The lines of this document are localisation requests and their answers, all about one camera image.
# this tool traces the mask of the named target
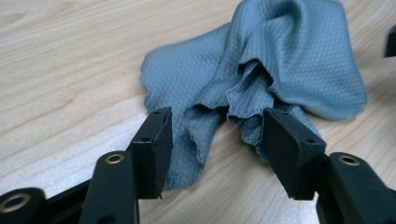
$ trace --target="gray cloth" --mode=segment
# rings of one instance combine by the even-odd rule
[[[172,106],[169,188],[192,185],[221,118],[260,146],[263,110],[283,109],[318,133],[305,110],[347,119],[367,102],[344,10],[330,0],[247,0],[230,23],[150,52],[141,67],[149,111]]]

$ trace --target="black plastic bracket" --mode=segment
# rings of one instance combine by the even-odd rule
[[[387,49],[385,50],[385,57],[396,56],[396,26],[394,26],[388,34]]]

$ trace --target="cloth fold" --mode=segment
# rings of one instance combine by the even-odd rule
[[[172,106],[168,188],[192,185],[223,116],[260,146],[263,110],[287,111],[319,134],[304,108],[347,119],[367,103],[345,12],[331,0],[247,0],[230,23],[150,52],[141,67],[149,111]]]

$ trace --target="textured fabric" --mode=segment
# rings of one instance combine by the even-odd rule
[[[155,49],[141,67],[146,108],[172,106],[174,150],[169,188],[193,184],[223,116],[260,146],[263,110],[285,110],[318,133],[304,108],[347,119],[366,104],[345,13],[330,0],[247,0],[230,23]]]

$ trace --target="wooden table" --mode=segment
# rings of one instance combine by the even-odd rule
[[[382,58],[396,1],[342,1],[369,104],[354,119],[310,116],[328,143],[367,160],[396,189],[396,58]],[[48,197],[124,150],[148,112],[146,53],[229,21],[239,1],[0,2],[0,194]],[[318,223],[315,202],[287,197],[232,123],[219,127],[191,188],[141,201],[142,223]]]

